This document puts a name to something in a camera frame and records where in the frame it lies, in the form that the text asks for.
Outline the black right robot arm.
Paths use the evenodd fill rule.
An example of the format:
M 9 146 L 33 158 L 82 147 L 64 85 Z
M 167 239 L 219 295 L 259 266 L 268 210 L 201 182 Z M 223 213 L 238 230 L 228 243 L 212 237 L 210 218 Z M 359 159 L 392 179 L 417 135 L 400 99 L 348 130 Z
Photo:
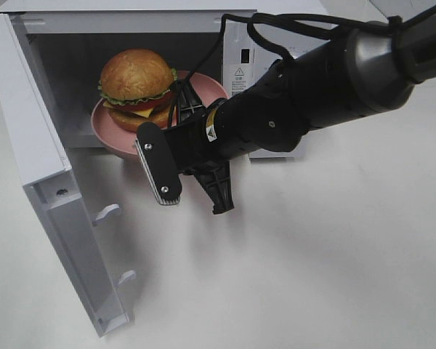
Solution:
M 278 59 L 252 87 L 161 133 L 161 174 L 150 178 L 161 204 L 179 201 L 183 173 L 199 181 L 215 213 L 226 212 L 231 159 L 289 152 L 308 132 L 393 111 L 436 77 L 436 5 L 386 23 L 265 13 L 245 23 Z

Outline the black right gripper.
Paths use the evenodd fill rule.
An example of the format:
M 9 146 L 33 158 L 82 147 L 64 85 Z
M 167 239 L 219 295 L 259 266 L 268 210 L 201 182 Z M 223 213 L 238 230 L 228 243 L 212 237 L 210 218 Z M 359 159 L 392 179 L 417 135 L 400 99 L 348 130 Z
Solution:
M 230 162 L 224 160 L 260 148 L 289 152 L 305 135 L 305 117 L 286 96 L 271 99 L 241 93 L 189 121 L 203 110 L 203 102 L 189 81 L 177 81 L 177 96 L 176 125 L 180 125 L 164 135 L 178 170 L 222 161 L 193 169 L 193 176 L 213 203 L 213 214 L 234 208 Z

